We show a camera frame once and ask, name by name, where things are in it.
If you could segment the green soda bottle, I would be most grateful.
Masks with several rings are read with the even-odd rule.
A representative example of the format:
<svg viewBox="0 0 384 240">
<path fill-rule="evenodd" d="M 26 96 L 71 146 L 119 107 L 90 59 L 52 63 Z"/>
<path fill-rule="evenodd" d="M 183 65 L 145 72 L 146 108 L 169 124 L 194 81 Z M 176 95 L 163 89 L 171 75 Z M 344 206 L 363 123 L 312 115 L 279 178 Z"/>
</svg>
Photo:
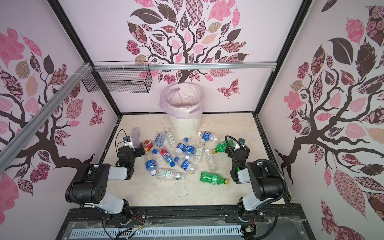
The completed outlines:
<svg viewBox="0 0 384 240">
<path fill-rule="evenodd" d="M 227 142 L 224 141 L 224 142 L 219 143 L 214 149 L 212 149 L 212 153 L 216 154 L 216 153 L 225 152 L 225 150 L 227 149 L 227 146 L 228 146 L 227 143 L 229 143 L 230 147 L 234 147 L 236 145 L 232 139 L 229 139 Z"/>
<path fill-rule="evenodd" d="M 209 183 L 212 185 L 228 185 L 229 180 L 215 173 L 201 172 L 200 181 L 202 183 Z"/>
</svg>

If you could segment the clear unlabelled bottle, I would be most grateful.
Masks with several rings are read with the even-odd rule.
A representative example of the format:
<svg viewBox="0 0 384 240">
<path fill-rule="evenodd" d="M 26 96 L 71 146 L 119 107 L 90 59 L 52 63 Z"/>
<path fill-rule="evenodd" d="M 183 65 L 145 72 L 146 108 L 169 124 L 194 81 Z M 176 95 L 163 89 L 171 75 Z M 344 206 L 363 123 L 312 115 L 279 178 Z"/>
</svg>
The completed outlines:
<svg viewBox="0 0 384 240">
<path fill-rule="evenodd" d="M 132 131 L 131 131 L 131 137 L 132 137 L 132 142 L 133 142 L 133 146 L 135 149 L 138 149 L 140 147 L 140 130 L 138 127 L 134 127 L 132 128 Z"/>
</svg>

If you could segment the red yellow label bottle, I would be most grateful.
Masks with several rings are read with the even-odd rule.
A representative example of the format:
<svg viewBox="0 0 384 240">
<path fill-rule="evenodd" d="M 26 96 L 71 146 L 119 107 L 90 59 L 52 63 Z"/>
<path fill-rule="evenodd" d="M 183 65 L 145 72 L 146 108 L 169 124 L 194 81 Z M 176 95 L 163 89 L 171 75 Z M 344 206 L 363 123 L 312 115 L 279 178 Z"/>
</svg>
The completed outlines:
<svg viewBox="0 0 384 240">
<path fill-rule="evenodd" d="M 149 141 L 149 140 L 145 140 L 144 143 L 143 143 L 143 146 L 144 146 L 145 152 L 148 152 L 148 151 L 152 150 L 153 143 L 151 141 Z"/>
</svg>

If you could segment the clear bottle white cap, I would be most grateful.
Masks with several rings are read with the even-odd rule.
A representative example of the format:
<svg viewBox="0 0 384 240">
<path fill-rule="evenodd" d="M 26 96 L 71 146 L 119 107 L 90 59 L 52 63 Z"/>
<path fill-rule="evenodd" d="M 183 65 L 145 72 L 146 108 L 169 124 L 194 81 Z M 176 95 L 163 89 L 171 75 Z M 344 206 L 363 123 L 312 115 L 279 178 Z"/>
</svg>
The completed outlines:
<svg viewBox="0 0 384 240">
<path fill-rule="evenodd" d="M 205 158 L 205 161 L 208 164 L 211 172 L 216 172 L 218 168 L 217 168 L 217 165 L 215 163 L 213 153 L 210 149 L 205 149 L 204 158 Z"/>
</svg>

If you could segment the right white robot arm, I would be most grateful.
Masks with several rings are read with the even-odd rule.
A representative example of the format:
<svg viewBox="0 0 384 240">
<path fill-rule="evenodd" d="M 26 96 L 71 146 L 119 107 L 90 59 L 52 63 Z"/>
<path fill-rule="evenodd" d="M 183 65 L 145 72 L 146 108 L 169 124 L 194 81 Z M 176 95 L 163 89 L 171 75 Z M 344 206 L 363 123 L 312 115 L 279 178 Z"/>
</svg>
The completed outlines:
<svg viewBox="0 0 384 240">
<path fill-rule="evenodd" d="M 236 184 L 251 184 L 251 192 L 241 197 L 230 216 L 249 223 L 266 205 L 282 199 L 288 192 L 286 180 L 270 160 L 247 162 L 250 150 L 246 146 L 226 147 L 225 153 L 232 159 L 231 178 Z"/>
</svg>

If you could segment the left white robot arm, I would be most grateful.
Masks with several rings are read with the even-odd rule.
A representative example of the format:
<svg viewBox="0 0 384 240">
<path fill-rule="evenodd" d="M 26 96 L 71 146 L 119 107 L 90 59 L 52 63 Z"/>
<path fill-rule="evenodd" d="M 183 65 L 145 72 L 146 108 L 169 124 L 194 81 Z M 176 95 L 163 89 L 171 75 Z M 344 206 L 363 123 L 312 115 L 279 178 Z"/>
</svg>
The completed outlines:
<svg viewBox="0 0 384 240">
<path fill-rule="evenodd" d="M 118 149 L 116 166 L 110 164 L 85 164 L 75 174 L 65 193 L 68 203 L 96 208 L 114 216 L 121 224 L 143 218 L 135 216 L 127 200 L 119 199 L 107 191 L 109 181 L 130 180 L 137 158 L 145 155 L 144 147 L 123 146 Z"/>
</svg>

